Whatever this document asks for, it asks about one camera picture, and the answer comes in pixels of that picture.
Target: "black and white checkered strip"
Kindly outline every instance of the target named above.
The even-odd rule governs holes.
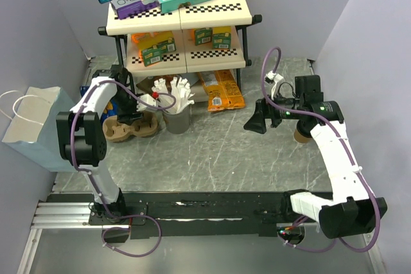
[[[127,19],[133,19],[134,17],[137,17],[138,19],[142,18],[142,17],[156,17],[156,16],[164,16],[164,15],[171,15],[173,14],[173,12],[168,12],[168,13],[161,13],[161,11],[159,9],[154,9],[154,10],[150,10],[150,11],[145,11],[145,12],[141,12],[141,13],[137,13],[134,15],[130,15],[129,17],[127,17]]]
[[[192,51],[191,59],[236,56],[237,49],[214,49],[212,51]]]
[[[180,53],[177,54],[165,54],[162,56],[162,61],[179,61],[180,60]],[[141,64],[143,63],[143,59],[140,57],[132,57],[131,59],[132,64]]]
[[[186,13],[226,12],[242,10],[241,4],[216,4],[214,6],[187,6]]]

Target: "orange snack bag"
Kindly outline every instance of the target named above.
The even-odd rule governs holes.
[[[244,98],[230,70],[201,72],[198,75],[209,95],[209,112],[245,107]]]

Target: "black wire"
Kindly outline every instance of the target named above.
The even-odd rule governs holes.
[[[296,97],[297,95],[296,95],[295,92],[294,92],[294,87],[293,87],[293,85],[292,85],[291,83],[287,82],[287,81],[285,81],[285,82],[283,82],[282,84],[280,84],[280,87],[278,87],[278,93],[280,93],[280,89],[281,89],[281,87],[282,87],[285,83],[291,87],[291,90],[292,90],[291,93],[292,93],[293,97]]]

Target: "gray marble table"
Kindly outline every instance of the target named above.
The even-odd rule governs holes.
[[[107,61],[94,65],[104,69]],[[243,129],[262,97],[261,63],[254,58],[253,66],[242,70],[244,109],[211,114],[207,103],[197,103],[191,127],[182,135],[169,133],[159,115],[161,130],[155,136],[109,143],[106,161],[114,181],[123,191],[330,191],[316,144],[294,141],[295,121],[283,121],[264,135]],[[286,58],[279,73],[293,83],[294,76],[311,70],[305,59]],[[281,91],[290,95],[289,87]],[[90,189],[83,175],[74,173],[59,173],[53,188],[55,193],[84,191]]]

